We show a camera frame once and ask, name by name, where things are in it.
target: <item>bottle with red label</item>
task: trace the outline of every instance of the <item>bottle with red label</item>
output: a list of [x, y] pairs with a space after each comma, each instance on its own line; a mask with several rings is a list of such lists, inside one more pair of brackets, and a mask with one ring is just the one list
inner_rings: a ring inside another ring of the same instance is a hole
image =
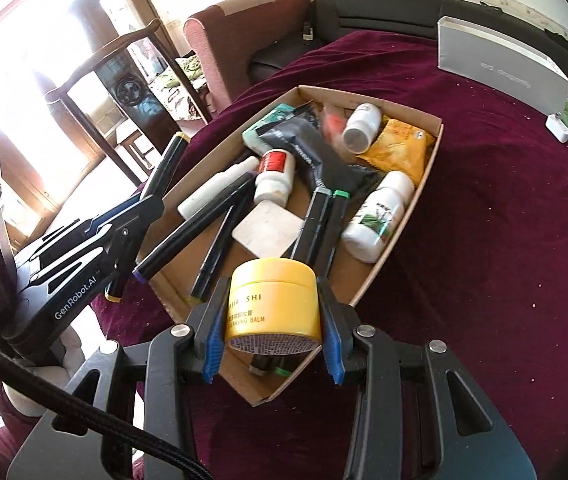
[[259, 174], [255, 180], [254, 202], [270, 200], [286, 207], [288, 195], [293, 189], [295, 157], [286, 150], [270, 150], [261, 158]]

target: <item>yellow jar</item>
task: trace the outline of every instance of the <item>yellow jar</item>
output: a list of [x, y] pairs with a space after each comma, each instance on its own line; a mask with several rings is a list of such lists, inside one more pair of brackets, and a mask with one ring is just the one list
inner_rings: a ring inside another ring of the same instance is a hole
[[287, 355], [321, 343], [315, 273], [286, 258], [241, 264], [231, 279], [226, 342], [252, 354]]

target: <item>white bottle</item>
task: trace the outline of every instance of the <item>white bottle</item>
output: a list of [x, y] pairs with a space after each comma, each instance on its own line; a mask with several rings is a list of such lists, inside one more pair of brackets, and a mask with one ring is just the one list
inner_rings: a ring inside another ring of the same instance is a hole
[[356, 259], [374, 264], [393, 237], [414, 191], [415, 185], [405, 173], [388, 173], [341, 234], [346, 250]]
[[346, 123], [341, 140], [351, 153], [364, 153], [370, 148], [382, 123], [382, 112], [375, 105], [364, 103], [355, 108]]
[[250, 156], [239, 164], [234, 164], [226, 171], [215, 173], [184, 202], [177, 206], [177, 211], [186, 220], [192, 217], [197, 211], [214, 199], [226, 186], [232, 184], [248, 171], [254, 171], [259, 166], [259, 159]]
[[255, 180], [257, 205], [270, 200], [278, 206], [286, 207], [288, 195], [293, 189], [295, 176], [295, 157], [286, 150], [270, 150], [264, 154], [259, 164], [259, 174]]

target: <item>pink armrest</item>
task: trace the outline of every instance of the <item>pink armrest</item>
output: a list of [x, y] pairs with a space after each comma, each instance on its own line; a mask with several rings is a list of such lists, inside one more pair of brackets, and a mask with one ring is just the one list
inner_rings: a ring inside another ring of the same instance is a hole
[[310, 0], [226, 0], [189, 17], [184, 35], [199, 56], [218, 111], [251, 86], [258, 50], [301, 28]]

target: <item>silver bolt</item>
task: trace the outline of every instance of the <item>silver bolt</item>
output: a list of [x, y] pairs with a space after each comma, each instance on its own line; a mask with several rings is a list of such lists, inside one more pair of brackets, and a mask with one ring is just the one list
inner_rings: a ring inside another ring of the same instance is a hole
[[188, 325], [175, 325], [171, 328], [171, 334], [175, 337], [183, 337], [188, 335], [190, 332], [190, 327]]
[[102, 354], [108, 355], [116, 352], [118, 348], [119, 348], [119, 343], [113, 339], [109, 339], [108, 341], [104, 341], [99, 346], [99, 351]]
[[362, 337], [372, 337], [375, 335], [375, 327], [371, 325], [360, 325], [357, 327], [357, 333]]
[[433, 339], [433, 341], [429, 343], [429, 349], [436, 354], [443, 354], [446, 351], [446, 343], [444, 343], [442, 339]]

